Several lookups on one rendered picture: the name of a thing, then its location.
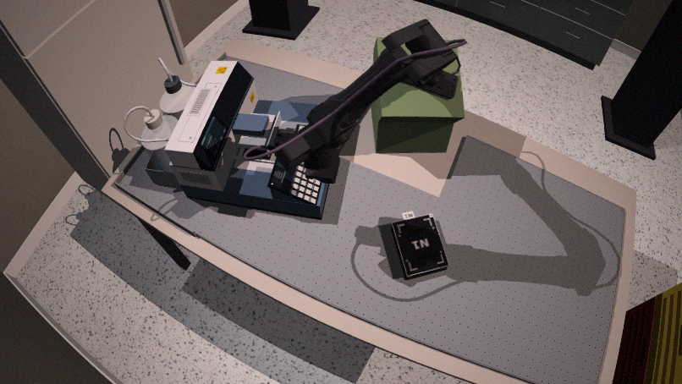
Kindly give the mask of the white curved hose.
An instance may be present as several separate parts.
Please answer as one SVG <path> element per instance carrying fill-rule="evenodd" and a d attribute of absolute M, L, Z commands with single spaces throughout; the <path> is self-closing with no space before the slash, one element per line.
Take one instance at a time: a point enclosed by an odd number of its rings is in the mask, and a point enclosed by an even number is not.
<path fill-rule="evenodd" d="M 151 113 L 151 111 L 150 111 L 150 109 L 149 109 L 148 107 L 138 106 L 138 107 L 134 107 L 134 108 L 130 109 L 130 110 L 127 112 L 127 114 L 126 114 L 126 116 L 125 116 L 125 118 L 124 118 L 124 129 L 125 129 L 126 133 L 127 133 L 132 139 L 138 140 L 138 141 L 141 141 L 141 142 L 169 141 L 169 139 L 143 140 L 143 139 L 140 139 L 140 138 L 137 138 L 137 137 L 133 136 L 133 135 L 128 131 L 128 129 L 127 129 L 126 121 L 127 121 L 127 117 L 128 117 L 134 110 L 137 110 L 137 109 L 145 109 L 146 111 L 149 112 L 149 114 L 150 114 L 151 117 L 153 116 L 152 113 Z"/>

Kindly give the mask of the white flexible hose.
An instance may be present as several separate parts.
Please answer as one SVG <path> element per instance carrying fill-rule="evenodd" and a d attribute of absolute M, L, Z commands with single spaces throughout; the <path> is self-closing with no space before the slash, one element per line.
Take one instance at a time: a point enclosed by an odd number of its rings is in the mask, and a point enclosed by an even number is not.
<path fill-rule="evenodd" d="M 166 66 L 165 63 L 162 61 L 161 58 L 158 58 L 158 60 L 159 60 L 160 64 L 163 66 L 163 68 L 165 69 L 165 71 L 166 71 L 166 73 L 167 73 L 167 75 L 168 75 L 168 78 L 169 78 L 170 82 L 173 82 L 172 75 L 174 75 L 174 74 L 167 68 L 167 66 Z M 170 72 L 170 73 L 169 73 L 169 72 Z M 198 85 L 198 84 L 187 83 L 187 82 L 184 82 L 184 81 L 182 81 L 182 80 L 180 80 L 180 81 L 181 81 L 181 84 L 187 85 L 187 86 L 194 86 L 194 87 L 196 87 L 196 86 Z"/>

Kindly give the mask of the white plastic bottle with black cap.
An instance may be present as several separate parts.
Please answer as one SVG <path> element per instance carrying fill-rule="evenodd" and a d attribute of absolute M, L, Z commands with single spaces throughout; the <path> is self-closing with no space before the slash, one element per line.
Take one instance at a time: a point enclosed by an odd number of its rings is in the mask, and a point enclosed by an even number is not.
<path fill-rule="evenodd" d="M 181 84 L 177 75 L 173 75 L 172 79 L 173 82 L 170 82 L 169 78 L 165 80 L 166 92 L 162 95 L 159 105 L 163 115 L 171 115 L 179 120 L 195 87 Z"/>

